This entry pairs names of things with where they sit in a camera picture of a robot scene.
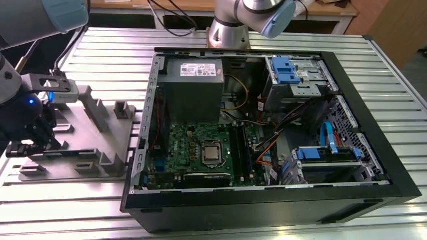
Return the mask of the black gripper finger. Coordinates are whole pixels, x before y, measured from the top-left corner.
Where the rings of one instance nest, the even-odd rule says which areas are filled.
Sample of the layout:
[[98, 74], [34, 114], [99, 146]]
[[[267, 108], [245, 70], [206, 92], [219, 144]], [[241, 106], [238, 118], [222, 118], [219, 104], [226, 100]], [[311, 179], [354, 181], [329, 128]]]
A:
[[57, 128], [57, 119], [49, 120], [46, 117], [39, 117], [35, 120], [33, 127], [38, 148], [42, 151], [58, 151], [62, 148], [61, 142], [57, 140], [54, 129]]
[[9, 158], [26, 158], [35, 154], [35, 147], [35, 144], [13, 141], [7, 147], [6, 156]]

